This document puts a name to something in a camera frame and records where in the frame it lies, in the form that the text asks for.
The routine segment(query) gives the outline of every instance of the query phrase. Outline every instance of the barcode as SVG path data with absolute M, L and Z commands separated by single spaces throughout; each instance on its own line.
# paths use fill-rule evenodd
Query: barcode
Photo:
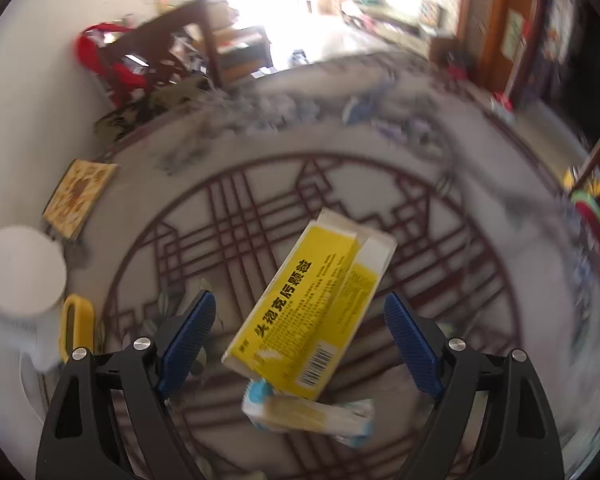
M 323 372 L 333 359 L 336 347 L 329 345 L 324 341 L 318 343 L 314 354 L 309 359 L 309 362 L 302 370 L 302 373 L 298 377 L 298 384 L 305 388 L 315 388 L 322 377 Z

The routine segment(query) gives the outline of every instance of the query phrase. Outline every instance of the green cloth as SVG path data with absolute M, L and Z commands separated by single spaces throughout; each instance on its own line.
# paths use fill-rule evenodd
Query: green cloth
M 93 133 L 104 146 L 124 139 L 139 126 L 148 123 L 178 105 L 197 99 L 210 89 L 208 79 L 203 75 L 192 75 L 178 84 L 170 84 L 151 92 L 146 97 L 127 103 L 117 110 L 97 120 Z

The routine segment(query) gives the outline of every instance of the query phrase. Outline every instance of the poster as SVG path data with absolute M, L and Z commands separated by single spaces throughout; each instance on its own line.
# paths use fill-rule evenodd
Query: poster
M 63 237 L 77 237 L 116 168 L 116 164 L 75 159 L 46 205 L 44 219 Z
M 504 38 L 500 47 L 502 55 L 509 61 L 513 61 L 516 57 L 518 45 L 520 44 L 520 36 L 522 36 L 524 27 L 524 16 L 516 10 L 509 9 L 507 25 L 504 29 Z

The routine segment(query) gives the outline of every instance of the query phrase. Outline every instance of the blue object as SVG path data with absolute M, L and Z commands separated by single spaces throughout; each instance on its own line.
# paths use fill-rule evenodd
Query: blue object
M 438 359 L 395 293 L 389 294 L 384 302 L 384 322 L 418 389 L 437 399 L 444 390 Z
M 273 386 L 267 383 L 266 380 L 261 379 L 249 384 L 248 391 L 251 402 L 254 404 L 264 404 L 264 401 L 273 395 Z
M 342 111 L 342 123 L 345 126 L 368 121 L 376 113 L 378 100 L 382 94 L 395 85 L 395 73 L 391 72 L 389 77 L 380 84 L 360 95 L 353 96 Z
M 206 292 L 164 353 L 160 382 L 157 387 L 163 398 L 168 398 L 184 384 L 191 365 L 215 320 L 216 299 L 213 294 Z

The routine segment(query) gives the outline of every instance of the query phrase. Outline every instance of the metal screw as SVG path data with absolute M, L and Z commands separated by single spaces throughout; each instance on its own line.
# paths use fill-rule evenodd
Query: metal screw
M 466 343 L 462 341 L 462 339 L 455 337 L 449 340 L 449 348 L 455 350 L 456 352 L 461 352 L 466 348 Z
M 149 346 L 151 346 L 151 340 L 148 337 L 139 337 L 134 341 L 136 350 L 146 350 Z
M 526 361 L 526 354 L 523 350 L 514 350 L 513 352 L 511 352 L 511 357 L 513 357 L 516 361 L 519 361 L 521 363 Z
M 71 357 L 73 357 L 76 361 L 84 359 L 85 357 L 87 357 L 87 349 L 82 347 L 76 348 L 71 354 Z

